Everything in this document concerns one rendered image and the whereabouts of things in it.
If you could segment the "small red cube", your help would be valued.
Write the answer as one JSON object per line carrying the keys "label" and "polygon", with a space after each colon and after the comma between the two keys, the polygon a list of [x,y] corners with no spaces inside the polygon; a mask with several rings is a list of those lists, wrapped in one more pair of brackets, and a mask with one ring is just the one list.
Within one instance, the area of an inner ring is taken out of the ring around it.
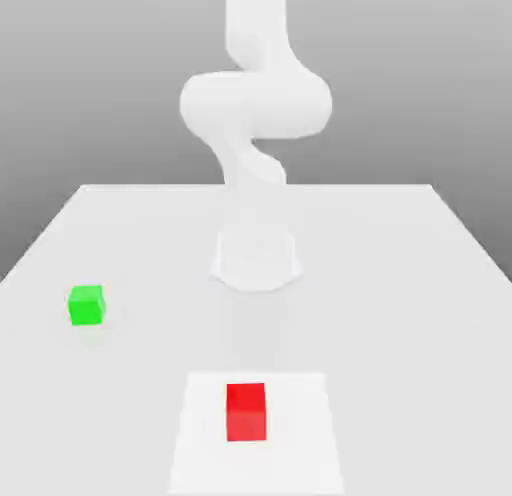
{"label": "small red cube", "polygon": [[266,392],[263,383],[226,385],[226,437],[228,442],[267,439]]}

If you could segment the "small green cube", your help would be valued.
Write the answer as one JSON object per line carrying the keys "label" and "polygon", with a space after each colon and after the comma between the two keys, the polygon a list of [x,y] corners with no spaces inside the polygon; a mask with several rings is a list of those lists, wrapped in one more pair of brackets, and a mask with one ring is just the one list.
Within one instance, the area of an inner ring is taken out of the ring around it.
{"label": "small green cube", "polygon": [[102,285],[74,286],[67,304],[73,326],[96,326],[103,323],[106,301]]}

